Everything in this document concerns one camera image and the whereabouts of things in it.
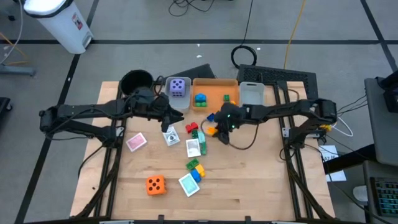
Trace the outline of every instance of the wheel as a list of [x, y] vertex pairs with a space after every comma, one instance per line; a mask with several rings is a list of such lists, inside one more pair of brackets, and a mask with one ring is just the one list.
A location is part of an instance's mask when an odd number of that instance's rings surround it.
[[12, 110], [12, 105], [9, 103], [9, 104], [7, 105], [7, 107], [6, 107], [6, 109], [7, 109], [8, 111], [11, 111], [11, 110]]

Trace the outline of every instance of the orange die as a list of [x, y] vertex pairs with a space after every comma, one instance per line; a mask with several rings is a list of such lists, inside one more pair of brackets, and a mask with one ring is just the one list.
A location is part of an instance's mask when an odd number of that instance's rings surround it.
[[148, 195], [161, 195], [166, 193], [166, 182], [163, 175], [148, 177], [146, 186]]

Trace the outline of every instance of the wooden table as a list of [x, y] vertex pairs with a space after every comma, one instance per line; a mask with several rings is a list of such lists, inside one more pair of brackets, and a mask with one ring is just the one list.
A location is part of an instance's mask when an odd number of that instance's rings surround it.
[[[302, 82], [288, 82], [288, 87], [305, 98]], [[103, 82], [98, 103], [115, 99], [117, 90], [118, 82]], [[291, 101], [297, 99], [294, 92], [289, 94]], [[275, 104], [272, 87], [266, 87], [265, 101], [269, 105]], [[200, 124], [206, 116], [190, 111], [184, 121], [174, 124], [181, 142], [171, 147], [166, 145], [157, 121], [128, 119], [124, 139], [142, 132], [148, 143], [135, 152], [131, 152], [126, 144], [123, 146], [112, 219], [155, 220], [163, 214], [166, 220], [244, 220], [246, 215], [252, 220], [295, 220], [286, 164], [279, 159], [282, 138], [278, 119], [261, 124], [256, 142], [245, 151], [225, 146], [217, 138], [206, 137], [208, 154], [197, 157], [206, 170], [206, 177], [199, 183], [200, 190], [195, 195], [189, 198], [185, 195], [178, 182], [188, 173], [185, 164], [190, 161], [185, 140], [191, 135], [187, 134], [185, 125], [193, 121]], [[302, 116], [294, 118], [297, 126], [305, 119]], [[96, 126], [110, 123], [107, 118], [93, 120]], [[254, 130], [255, 126], [242, 126], [231, 135], [231, 143], [241, 147], [249, 145]], [[318, 146], [313, 139], [306, 143]], [[98, 140], [89, 140], [85, 157], [99, 146]], [[82, 169], [71, 215], [80, 212], [98, 188], [104, 155], [103, 149]], [[334, 216], [319, 152], [306, 147], [302, 149], [302, 160], [308, 189], [326, 212]], [[167, 194], [157, 197], [146, 194], [145, 181], [152, 175], [165, 176]], [[300, 190], [298, 197], [301, 214], [305, 217]], [[105, 213], [107, 199], [106, 192], [101, 214]]]

